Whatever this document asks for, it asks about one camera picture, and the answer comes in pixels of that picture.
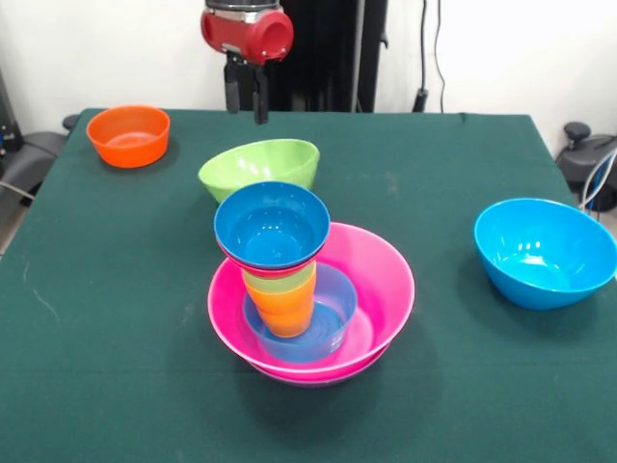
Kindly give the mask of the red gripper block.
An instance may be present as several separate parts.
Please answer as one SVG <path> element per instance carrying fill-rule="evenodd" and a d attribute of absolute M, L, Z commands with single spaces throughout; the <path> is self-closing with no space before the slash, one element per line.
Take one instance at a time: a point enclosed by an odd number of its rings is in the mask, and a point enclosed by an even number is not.
<path fill-rule="evenodd" d="M 251 65 L 255 123 L 267 123 L 269 89 L 262 65 L 270 60 L 280 61 L 290 51 L 294 30 L 289 16 L 282 7 L 252 12 L 207 8 L 201 15 L 201 34 L 216 51 L 235 53 L 255 64 Z M 237 114 L 240 95 L 234 57 L 227 57 L 224 81 L 227 110 Z"/>

